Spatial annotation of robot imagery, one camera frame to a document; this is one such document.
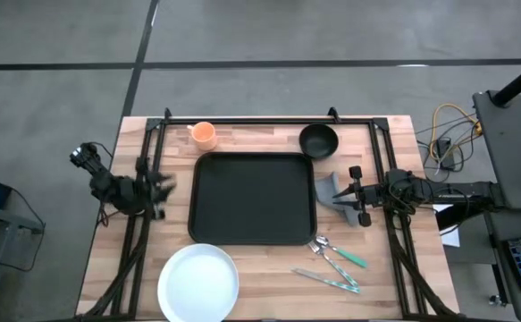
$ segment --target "black bowl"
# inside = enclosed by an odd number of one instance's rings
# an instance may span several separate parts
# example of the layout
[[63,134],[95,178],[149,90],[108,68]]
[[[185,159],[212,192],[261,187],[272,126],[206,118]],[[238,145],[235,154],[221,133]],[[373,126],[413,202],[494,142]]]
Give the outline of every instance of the black bowl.
[[324,124],[310,124],[299,134],[302,152],[314,159],[331,156],[339,142],[335,131]]

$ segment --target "knife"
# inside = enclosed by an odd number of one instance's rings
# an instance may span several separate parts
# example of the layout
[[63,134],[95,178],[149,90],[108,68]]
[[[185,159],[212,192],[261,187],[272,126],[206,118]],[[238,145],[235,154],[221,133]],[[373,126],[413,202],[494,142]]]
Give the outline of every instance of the knife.
[[328,285],[336,286],[336,287],[339,287],[339,288],[341,288],[343,290],[359,294],[359,287],[355,287],[355,286],[351,286],[351,285],[345,285],[345,284],[342,284],[342,283],[331,281],[329,279],[326,279],[326,278],[323,278],[323,277],[319,276],[318,274],[316,274],[314,272],[310,272],[310,271],[302,269],[302,268],[292,268],[291,270],[292,270],[292,272],[294,272],[296,274],[300,274],[300,275],[303,275],[305,277],[313,278],[313,279],[318,280],[320,282],[324,282],[324,283],[326,283]]

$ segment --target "black tray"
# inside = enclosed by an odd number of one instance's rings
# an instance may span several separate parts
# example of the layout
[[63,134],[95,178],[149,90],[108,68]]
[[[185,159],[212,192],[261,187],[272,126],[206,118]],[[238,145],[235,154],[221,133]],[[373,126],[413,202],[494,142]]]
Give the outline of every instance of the black tray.
[[197,160],[189,212],[196,242],[302,245],[315,231],[314,170],[304,155],[209,152]]

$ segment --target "black pole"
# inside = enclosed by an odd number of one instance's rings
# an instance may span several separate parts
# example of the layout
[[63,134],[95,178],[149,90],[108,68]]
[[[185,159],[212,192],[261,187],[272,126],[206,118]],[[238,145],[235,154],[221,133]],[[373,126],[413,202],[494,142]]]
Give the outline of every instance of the black pole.
[[492,103],[498,107],[506,108],[504,106],[512,98],[521,93],[521,74],[515,80],[511,81],[509,85],[505,86],[498,93],[492,96]]

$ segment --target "spoon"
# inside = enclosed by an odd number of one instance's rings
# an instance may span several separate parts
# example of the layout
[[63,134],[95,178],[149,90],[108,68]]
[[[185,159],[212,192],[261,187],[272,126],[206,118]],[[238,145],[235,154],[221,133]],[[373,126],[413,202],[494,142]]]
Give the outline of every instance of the spoon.
[[334,247],[330,244],[330,241],[327,239],[327,237],[325,236],[322,236],[322,235],[317,235],[315,237],[315,241],[317,243],[319,243],[320,245],[322,245],[322,247],[329,247],[331,248],[333,251],[337,252],[338,254],[340,254],[341,256],[343,256],[344,258],[347,258],[349,259],[351,262],[353,262],[354,264],[358,264],[360,265],[361,267],[363,268],[366,268],[367,267],[367,262],[365,262],[363,259],[349,253],[349,252],[346,252],[345,250],[342,250],[342,249],[339,249],[337,247]]

